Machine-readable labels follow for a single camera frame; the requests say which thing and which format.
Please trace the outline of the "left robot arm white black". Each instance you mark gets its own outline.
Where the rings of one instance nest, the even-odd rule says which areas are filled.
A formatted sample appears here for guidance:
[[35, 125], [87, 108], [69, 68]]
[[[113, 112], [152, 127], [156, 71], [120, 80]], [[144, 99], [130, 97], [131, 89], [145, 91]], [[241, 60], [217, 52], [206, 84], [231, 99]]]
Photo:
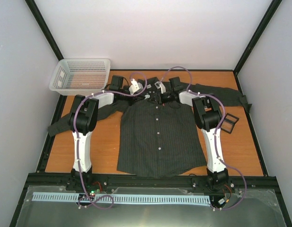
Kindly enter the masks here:
[[74, 164], [71, 170], [72, 178], [82, 190], [89, 190], [93, 185], [92, 163], [90, 158], [90, 143], [92, 132], [97, 124], [98, 111], [114, 102], [115, 95], [133, 98], [142, 94], [147, 82], [142, 85], [130, 78], [129, 93], [119, 90], [102, 90], [88, 96], [76, 95], [70, 110], [70, 130], [74, 138]]

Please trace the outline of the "dark grey pinstriped shirt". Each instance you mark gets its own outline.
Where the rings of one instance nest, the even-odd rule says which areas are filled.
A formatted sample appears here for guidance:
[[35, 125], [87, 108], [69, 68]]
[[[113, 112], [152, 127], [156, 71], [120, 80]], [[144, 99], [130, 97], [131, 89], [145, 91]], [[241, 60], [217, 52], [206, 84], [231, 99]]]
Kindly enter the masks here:
[[205, 169], [193, 110], [176, 101], [158, 104], [157, 78], [142, 95], [149, 99], [129, 105], [118, 100], [99, 109], [91, 137], [92, 171], [161, 178]]

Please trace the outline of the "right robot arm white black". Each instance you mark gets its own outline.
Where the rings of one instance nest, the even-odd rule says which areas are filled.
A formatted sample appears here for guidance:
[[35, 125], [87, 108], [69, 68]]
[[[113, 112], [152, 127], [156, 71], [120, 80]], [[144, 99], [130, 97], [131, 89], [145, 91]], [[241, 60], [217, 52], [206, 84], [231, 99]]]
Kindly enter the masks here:
[[161, 104], [177, 101], [193, 108], [196, 126], [202, 131], [207, 153], [207, 183], [210, 191], [216, 192], [229, 180], [221, 147], [221, 125], [225, 119], [223, 104], [212, 94], [201, 94], [190, 89], [183, 89], [180, 78], [169, 80], [171, 91], [167, 91], [163, 82], [155, 82], [158, 89], [158, 101]]

